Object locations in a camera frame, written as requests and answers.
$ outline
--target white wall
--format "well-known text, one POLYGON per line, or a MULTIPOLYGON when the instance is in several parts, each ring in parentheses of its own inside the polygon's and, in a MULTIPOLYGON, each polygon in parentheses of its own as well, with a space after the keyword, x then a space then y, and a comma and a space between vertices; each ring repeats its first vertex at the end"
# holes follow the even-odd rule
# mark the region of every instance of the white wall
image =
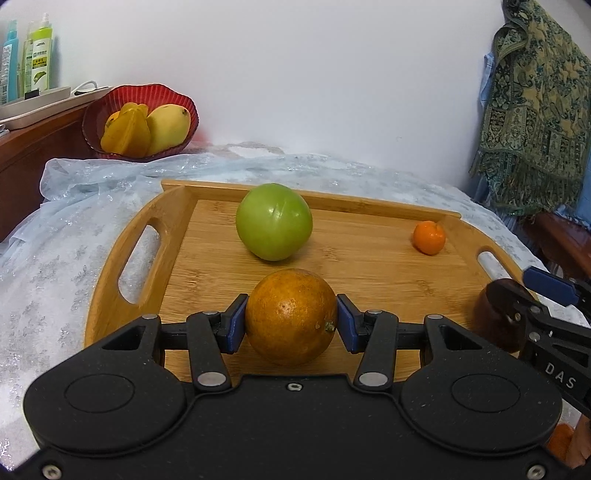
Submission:
MULTIPOLYGON (((591 55, 591 7, 541 0, 591 55)), ((50 13, 59 81, 161 82, 215 143, 331 153, 463 186, 501 0, 9 0, 50 13)))

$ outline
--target blue gripper pad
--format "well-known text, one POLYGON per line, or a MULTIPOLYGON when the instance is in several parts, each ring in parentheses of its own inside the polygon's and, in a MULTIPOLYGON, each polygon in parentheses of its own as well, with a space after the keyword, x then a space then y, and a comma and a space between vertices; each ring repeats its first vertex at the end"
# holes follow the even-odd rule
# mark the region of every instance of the blue gripper pad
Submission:
POLYGON ((339 331, 340 338, 348 352, 357 352, 359 348, 359 337, 355 331, 353 315, 351 315, 345 304, 338 297, 336 304, 338 312, 337 330, 339 331))
POLYGON ((563 307, 579 302, 577 290, 571 282, 536 267, 524 270, 523 285, 563 307))
POLYGON ((246 310, 246 300, 238 307, 236 313, 230 320, 228 329, 228 353, 236 353, 244 338, 244 312, 246 310))

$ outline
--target yellow fruit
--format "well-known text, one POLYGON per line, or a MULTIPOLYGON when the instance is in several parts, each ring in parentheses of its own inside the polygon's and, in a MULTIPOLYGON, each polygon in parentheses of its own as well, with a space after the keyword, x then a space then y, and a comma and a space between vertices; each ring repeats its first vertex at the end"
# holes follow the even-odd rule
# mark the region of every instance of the yellow fruit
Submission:
POLYGON ((120 113, 100 140, 104 151, 132 158, 145 157, 149 146, 150 129, 137 108, 120 113))
POLYGON ((119 114, 125 113, 127 110, 135 110, 139 105, 135 102, 127 102, 119 110, 119 114))
POLYGON ((118 116, 119 116, 119 112, 115 112, 107 119, 107 121, 105 123, 105 132, 109 128, 109 125, 113 123, 113 120, 115 120, 118 116))
POLYGON ((148 105, 146 105, 145 103, 140 103, 138 105, 138 109, 140 112, 144 114, 144 116, 148 116, 148 105))
POLYGON ((191 114, 180 105, 161 105, 148 115, 152 141, 147 156, 176 147, 184 142, 191 127, 191 114))

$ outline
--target bottle label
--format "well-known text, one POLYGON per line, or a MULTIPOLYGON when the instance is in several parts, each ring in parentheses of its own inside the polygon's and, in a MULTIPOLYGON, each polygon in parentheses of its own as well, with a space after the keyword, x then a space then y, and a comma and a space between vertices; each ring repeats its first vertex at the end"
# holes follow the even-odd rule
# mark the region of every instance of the bottle label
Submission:
POLYGON ((49 88, 49 54, 51 39, 43 38, 33 42, 31 57, 31 90, 44 92, 49 88))
POLYGON ((4 105, 8 101, 8 73, 11 56, 12 44, 8 44, 2 49, 2 64, 0 66, 0 105, 4 105))
POLYGON ((25 43, 25 93, 31 91, 31 69, 33 68, 33 40, 25 43))

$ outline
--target blue bottle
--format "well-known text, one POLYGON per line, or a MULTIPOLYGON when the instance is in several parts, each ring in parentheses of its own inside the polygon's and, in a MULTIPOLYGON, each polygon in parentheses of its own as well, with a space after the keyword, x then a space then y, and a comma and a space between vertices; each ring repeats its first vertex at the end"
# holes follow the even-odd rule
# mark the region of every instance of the blue bottle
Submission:
POLYGON ((17 21, 8 24, 8 35, 2 48, 0 68, 0 105, 18 98, 18 38, 17 21))

